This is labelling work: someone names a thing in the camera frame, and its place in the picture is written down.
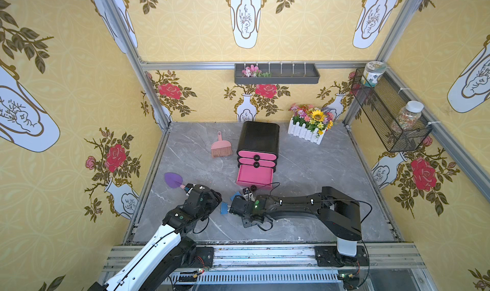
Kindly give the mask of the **pink top drawer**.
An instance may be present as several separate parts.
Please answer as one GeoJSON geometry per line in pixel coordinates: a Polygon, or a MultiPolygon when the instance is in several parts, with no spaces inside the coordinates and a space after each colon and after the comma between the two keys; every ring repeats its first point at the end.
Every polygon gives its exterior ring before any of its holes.
{"type": "Polygon", "coordinates": [[[274,153],[263,153],[258,151],[240,150],[237,152],[237,154],[241,158],[251,158],[254,160],[275,161],[278,159],[278,156],[274,153]]]}

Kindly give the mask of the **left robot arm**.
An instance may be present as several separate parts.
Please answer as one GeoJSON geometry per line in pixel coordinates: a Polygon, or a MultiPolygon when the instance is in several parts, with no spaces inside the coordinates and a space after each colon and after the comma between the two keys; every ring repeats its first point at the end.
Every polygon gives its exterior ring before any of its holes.
{"type": "Polygon", "coordinates": [[[188,184],[184,190],[184,204],[166,214],[143,249],[105,284],[95,282],[89,290],[156,290],[177,268],[193,262],[197,244],[187,234],[209,218],[222,195],[204,185],[188,184]]]}

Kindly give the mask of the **pink bottom drawer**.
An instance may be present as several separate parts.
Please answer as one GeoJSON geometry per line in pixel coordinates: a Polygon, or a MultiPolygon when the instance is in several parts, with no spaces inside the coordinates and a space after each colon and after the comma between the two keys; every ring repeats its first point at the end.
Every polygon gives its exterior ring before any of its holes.
{"type": "Polygon", "coordinates": [[[256,186],[257,188],[271,188],[274,171],[270,167],[254,167],[241,165],[236,183],[240,186],[256,186]]]}

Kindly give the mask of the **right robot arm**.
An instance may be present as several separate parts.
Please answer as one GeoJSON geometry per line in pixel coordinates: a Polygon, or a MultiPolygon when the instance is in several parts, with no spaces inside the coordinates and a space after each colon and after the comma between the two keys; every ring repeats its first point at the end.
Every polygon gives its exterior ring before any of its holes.
{"type": "Polygon", "coordinates": [[[343,192],[324,186],[319,193],[299,197],[279,197],[268,193],[253,200],[234,197],[228,212],[242,219],[245,228],[270,226],[289,218],[316,218],[337,238],[337,252],[346,257],[357,255],[357,243],[362,241],[361,205],[369,205],[343,192]]]}

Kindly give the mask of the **blue binder clip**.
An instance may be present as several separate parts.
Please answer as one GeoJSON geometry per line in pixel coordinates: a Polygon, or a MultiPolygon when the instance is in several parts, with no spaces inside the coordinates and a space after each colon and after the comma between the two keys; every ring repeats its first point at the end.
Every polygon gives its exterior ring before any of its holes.
{"type": "Polygon", "coordinates": [[[226,215],[229,213],[229,210],[230,210],[230,205],[228,205],[227,203],[225,202],[222,202],[220,204],[220,214],[222,215],[226,215]]]}
{"type": "Polygon", "coordinates": [[[236,193],[235,193],[235,194],[234,194],[234,195],[233,195],[233,196],[230,198],[230,200],[231,200],[231,201],[233,201],[233,200],[234,200],[236,197],[242,197],[242,194],[241,194],[239,191],[237,191],[237,192],[236,192],[236,193]]]}

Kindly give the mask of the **black drawer cabinet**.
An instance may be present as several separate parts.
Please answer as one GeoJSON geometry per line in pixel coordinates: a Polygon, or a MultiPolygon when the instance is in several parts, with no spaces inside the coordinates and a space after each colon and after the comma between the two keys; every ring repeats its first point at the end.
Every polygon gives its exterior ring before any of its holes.
{"type": "Polygon", "coordinates": [[[246,121],[243,123],[237,152],[258,151],[263,153],[274,153],[279,158],[279,130],[276,123],[263,123],[257,121],[246,121]]]}

